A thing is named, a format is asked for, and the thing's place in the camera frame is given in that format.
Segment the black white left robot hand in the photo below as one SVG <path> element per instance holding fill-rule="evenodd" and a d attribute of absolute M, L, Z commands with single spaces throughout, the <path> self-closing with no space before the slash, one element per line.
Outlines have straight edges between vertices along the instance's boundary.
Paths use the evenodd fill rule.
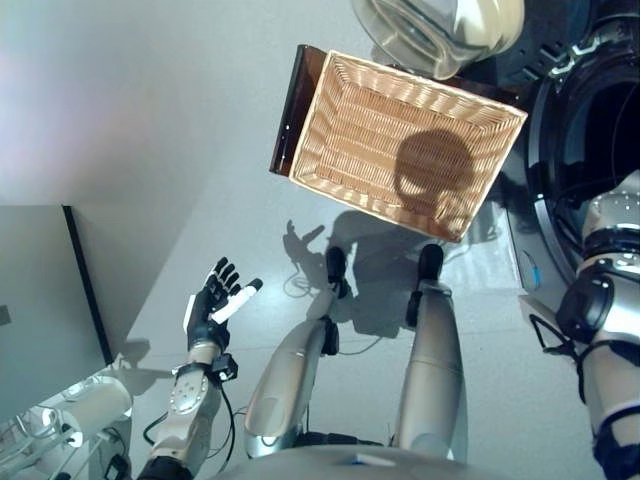
<path fill-rule="evenodd" d="M 219 259 L 202 288 L 189 297 L 183 319 L 187 350 L 211 343 L 224 352 L 230 343 L 229 319 L 262 287 L 259 278 L 241 285 L 235 265 L 226 257 Z"/>

